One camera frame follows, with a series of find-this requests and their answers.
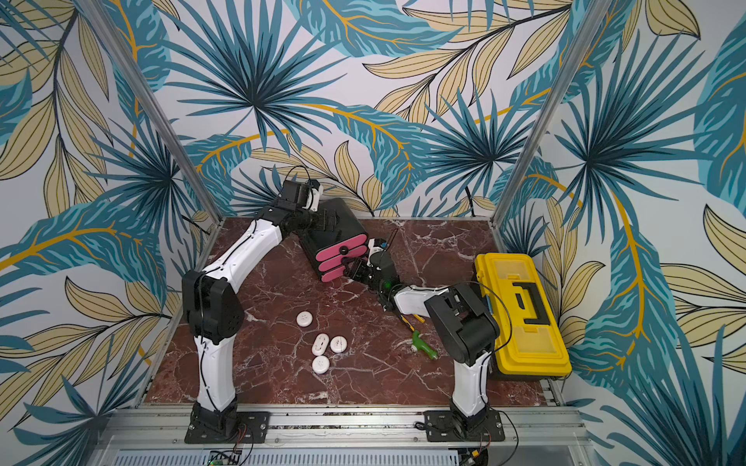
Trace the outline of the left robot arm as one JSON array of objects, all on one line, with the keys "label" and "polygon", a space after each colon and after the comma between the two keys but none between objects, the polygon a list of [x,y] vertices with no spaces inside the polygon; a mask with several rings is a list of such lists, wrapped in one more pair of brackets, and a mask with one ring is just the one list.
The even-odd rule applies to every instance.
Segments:
[{"label": "left robot arm", "polygon": [[198,352],[200,413],[222,416],[235,410],[232,374],[235,337],[244,309],[237,296],[250,273],[289,235],[330,232],[340,221],[328,202],[316,210],[272,205],[260,211],[246,231],[212,263],[182,280],[185,318]]}]

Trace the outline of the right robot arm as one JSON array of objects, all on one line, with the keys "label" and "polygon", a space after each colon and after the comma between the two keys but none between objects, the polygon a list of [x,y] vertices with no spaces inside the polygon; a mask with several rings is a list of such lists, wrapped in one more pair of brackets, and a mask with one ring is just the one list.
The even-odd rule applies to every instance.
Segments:
[{"label": "right robot arm", "polygon": [[345,276],[376,294],[385,311],[402,322],[426,316],[455,363],[455,387],[450,401],[453,419],[461,429],[483,423],[489,413],[486,394],[488,359],[495,354],[500,328],[488,304],[502,301],[476,281],[448,287],[415,287],[402,281],[386,250],[365,258],[342,261]]}]

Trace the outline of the white oval earphone case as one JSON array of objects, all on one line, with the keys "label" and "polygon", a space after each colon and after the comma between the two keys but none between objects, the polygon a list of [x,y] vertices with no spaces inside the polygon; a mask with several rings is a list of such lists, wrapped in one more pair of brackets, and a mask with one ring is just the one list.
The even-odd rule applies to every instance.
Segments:
[{"label": "white oval earphone case", "polygon": [[324,355],[324,353],[326,352],[326,349],[328,348],[329,342],[330,342],[330,339],[328,337],[328,334],[325,334],[325,333],[318,334],[312,345],[312,354],[314,356]]}]

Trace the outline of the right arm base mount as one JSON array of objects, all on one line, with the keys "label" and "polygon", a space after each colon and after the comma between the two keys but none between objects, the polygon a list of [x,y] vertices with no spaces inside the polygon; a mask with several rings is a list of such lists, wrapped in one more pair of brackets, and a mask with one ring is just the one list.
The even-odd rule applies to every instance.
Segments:
[{"label": "right arm base mount", "polygon": [[431,443],[503,442],[505,433],[499,413],[485,408],[473,417],[459,411],[434,410],[424,413],[425,435]]}]

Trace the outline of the pink drawer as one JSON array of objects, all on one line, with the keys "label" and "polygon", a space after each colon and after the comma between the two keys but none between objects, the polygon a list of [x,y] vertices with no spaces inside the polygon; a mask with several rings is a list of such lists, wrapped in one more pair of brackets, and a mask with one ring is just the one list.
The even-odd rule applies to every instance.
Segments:
[{"label": "pink drawer", "polygon": [[355,275],[357,269],[359,269],[361,265],[363,265],[363,260],[360,257],[345,259],[342,266],[327,271],[326,273],[322,273],[321,280],[323,283],[330,283],[342,277],[351,277]]},{"label": "pink drawer", "polygon": [[334,243],[330,246],[324,247],[316,253],[316,260],[318,262],[324,262],[331,260],[336,256],[345,256],[350,250],[354,248],[365,246],[367,241],[367,235],[365,233],[353,236],[349,239]]},{"label": "pink drawer", "polygon": [[322,262],[319,266],[319,270],[322,273],[326,273],[327,271],[342,266],[345,259],[353,259],[355,257],[364,256],[367,251],[368,248],[366,246],[359,246],[357,248],[351,249],[349,250],[349,252],[347,252],[347,254],[340,254],[340,256],[334,256],[333,258]]}]

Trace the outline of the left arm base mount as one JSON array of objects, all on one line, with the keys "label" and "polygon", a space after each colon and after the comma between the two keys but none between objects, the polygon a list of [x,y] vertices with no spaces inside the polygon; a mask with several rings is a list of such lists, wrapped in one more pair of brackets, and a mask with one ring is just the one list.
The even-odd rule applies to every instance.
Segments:
[{"label": "left arm base mount", "polygon": [[190,415],[185,443],[188,445],[263,444],[269,421],[269,412],[216,414],[199,409]]}]

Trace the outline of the black drawer cabinet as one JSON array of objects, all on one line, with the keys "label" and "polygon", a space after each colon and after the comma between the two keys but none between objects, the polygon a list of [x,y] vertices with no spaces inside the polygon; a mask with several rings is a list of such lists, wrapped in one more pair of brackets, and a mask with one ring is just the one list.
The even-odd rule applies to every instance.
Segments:
[{"label": "black drawer cabinet", "polygon": [[323,201],[320,223],[298,237],[309,262],[323,283],[345,273],[345,266],[367,254],[368,235],[356,215],[341,198]]}]

